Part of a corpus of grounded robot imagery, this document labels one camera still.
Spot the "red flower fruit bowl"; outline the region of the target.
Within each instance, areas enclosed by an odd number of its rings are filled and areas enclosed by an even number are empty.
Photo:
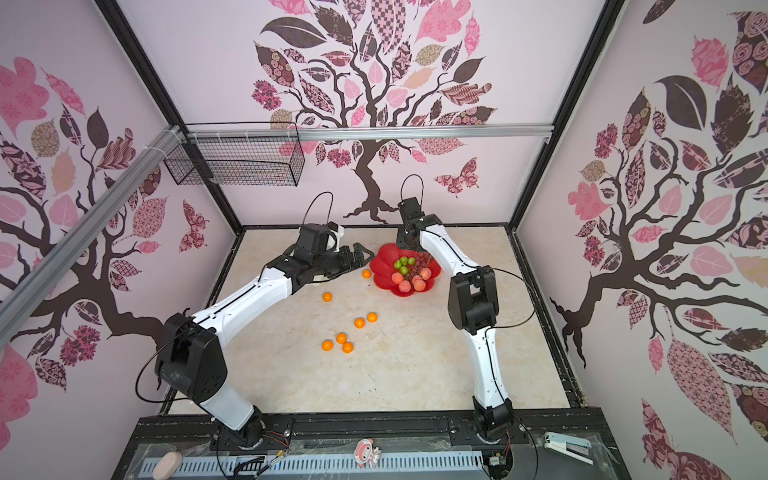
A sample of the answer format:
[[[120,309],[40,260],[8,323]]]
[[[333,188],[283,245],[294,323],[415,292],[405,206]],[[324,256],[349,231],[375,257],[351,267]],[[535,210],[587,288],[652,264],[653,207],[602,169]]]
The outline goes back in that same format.
[[[370,270],[377,287],[399,297],[429,291],[442,272],[429,253],[402,249],[395,243],[379,248]]]

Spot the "purple grape bunch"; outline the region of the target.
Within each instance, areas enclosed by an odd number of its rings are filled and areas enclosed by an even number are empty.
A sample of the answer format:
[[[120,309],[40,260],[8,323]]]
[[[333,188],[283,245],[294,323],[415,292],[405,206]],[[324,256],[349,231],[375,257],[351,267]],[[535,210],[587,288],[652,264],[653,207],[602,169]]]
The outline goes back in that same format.
[[[423,271],[428,271],[428,276],[435,274],[435,260],[428,252],[417,252],[414,256],[412,271],[421,275]]]

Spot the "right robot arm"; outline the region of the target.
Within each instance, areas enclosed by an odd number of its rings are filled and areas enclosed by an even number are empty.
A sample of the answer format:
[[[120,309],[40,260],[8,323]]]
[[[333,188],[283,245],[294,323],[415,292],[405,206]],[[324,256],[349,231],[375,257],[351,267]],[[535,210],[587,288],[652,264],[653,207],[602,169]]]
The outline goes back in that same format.
[[[484,441],[495,442],[513,425],[514,407],[496,349],[499,298],[494,270],[467,256],[440,219],[424,213],[417,198],[400,201],[398,208],[403,225],[398,228],[397,245],[428,253],[450,276],[447,312],[470,350],[475,428]]]

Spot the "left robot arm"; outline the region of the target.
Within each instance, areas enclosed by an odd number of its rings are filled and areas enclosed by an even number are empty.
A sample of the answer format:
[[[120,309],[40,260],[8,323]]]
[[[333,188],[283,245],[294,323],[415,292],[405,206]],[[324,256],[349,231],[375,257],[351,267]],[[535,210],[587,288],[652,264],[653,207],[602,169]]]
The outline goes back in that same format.
[[[261,411],[228,380],[224,349],[261,314],[304,286],[367,266],[374,252],[360,243],[343,245],[343,235],[334,222],[301,226],[296,242],[251,282],[201,311],[177,313],[164,325],[156,376],[213,417],[242,448],[258,446],[265,426]]]

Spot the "pink cartoon figure sticker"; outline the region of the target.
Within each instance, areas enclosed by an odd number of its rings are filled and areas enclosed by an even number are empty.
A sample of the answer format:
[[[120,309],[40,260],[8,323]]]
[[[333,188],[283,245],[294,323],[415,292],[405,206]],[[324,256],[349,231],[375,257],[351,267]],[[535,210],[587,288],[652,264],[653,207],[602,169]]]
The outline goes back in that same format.
[[[353,457],[360,468],[375,468],[380,460],[381,451],[370,438],[361,439],[355,446]]]

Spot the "white stapler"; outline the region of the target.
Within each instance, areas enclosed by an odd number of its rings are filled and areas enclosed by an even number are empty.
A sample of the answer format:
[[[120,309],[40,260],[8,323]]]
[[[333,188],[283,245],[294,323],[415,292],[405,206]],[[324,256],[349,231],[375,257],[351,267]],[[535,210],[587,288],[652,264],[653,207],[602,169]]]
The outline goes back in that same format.
[[[543,438],[546,450],[567,456],[587,465],[593,465],[590,440],[555,432],[546,432]]]

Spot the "pink oval soap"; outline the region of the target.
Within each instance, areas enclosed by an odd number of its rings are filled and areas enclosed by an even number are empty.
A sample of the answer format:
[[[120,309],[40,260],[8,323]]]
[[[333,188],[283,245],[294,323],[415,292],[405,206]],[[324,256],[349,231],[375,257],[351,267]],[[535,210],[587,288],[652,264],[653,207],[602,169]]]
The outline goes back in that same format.
[[[152,470],[153,480],[169,480],[179,469],[183,455],[172,451],[163,455]]]

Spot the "aluminium rail back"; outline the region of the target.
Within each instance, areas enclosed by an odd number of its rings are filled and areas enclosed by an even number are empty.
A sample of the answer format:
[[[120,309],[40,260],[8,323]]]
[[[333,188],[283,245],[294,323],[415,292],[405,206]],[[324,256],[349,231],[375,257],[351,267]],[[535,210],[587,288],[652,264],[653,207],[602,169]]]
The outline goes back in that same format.
[[[224,129],[224,124],[203,124],[203,129],[193,130],[187,126],[189,141],[223,141],[238,139],[255,141],[260,139],[284,141],[346,141],[382,139],[427,139],[427,138],[505,138],[534,137],[549,138],[554,126],[538,123],[483,124],[483,125],[440,125],[440,126],[395,126],[355,128],[285,128],[285,129]]]

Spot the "aluminium rail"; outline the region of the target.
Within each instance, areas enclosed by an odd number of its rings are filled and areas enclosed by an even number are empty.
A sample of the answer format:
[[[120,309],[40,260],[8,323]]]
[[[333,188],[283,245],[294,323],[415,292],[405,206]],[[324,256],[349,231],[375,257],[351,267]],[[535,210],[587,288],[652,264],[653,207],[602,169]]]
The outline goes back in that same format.
[[[1,305],[1,344],[11,341],[20,327],[32,316],[34,310],[61,278],[76,263],[109,220],[127,202],[130,195],[161,163],[166,155],[182,143],[183,134],[177,125],[169,125],[141,151],[116,183],[81,217],[16,287]]]
[[[382,139],[427,139],[427,138],[505,138],[534,137],[549,138],[554,126],[538,123],[483,124],[483,125],[440,125],[440,126],[395,126],[355,128],[285,128],[285,129],[224,129],[224,124],[203,124],[203,129],[193,130],[187,126],[189,141],[223,141],[238,139],[255,141],[260,139],[284,141],[346,141]]]

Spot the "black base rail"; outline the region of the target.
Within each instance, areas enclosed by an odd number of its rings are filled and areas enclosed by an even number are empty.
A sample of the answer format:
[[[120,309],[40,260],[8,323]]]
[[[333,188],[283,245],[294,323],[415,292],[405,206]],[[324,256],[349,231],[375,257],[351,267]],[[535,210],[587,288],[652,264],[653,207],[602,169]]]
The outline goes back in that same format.
[[[627,479],[630,473],[603,413],[598,408],[519,410],[513,425],[495,442],[477,434],[468,410],[354,413],[267,414],[262,442],[239,447],[212,418],[204,415],[161,415],[138,421],[122,454],[114,479],[152,479],[166,453],[187,457],[350,454],[358,441],[370,438],[381,456],[395,452],[473,451],[483,457],[484,472],[352,474],[339,478],[233,475],[218,479]],[[592,442],[593,465],[543,446],[546,432]]]

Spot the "aluminium rail left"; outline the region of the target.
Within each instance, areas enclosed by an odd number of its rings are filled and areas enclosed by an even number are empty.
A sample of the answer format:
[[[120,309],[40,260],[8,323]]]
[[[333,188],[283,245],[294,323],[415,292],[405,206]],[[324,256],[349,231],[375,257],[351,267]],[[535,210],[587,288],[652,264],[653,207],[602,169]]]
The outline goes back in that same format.
[[[130,195],[161,163],[166,155],[182,143],[183,134],[177,125],[169,125],[141,151],[116,183],[81,217],[16,287],[1,305],[1,344],[11,341],[20,327],[32,316],[34,310],[61,278],[76,263],[109,220],[127,202]]]

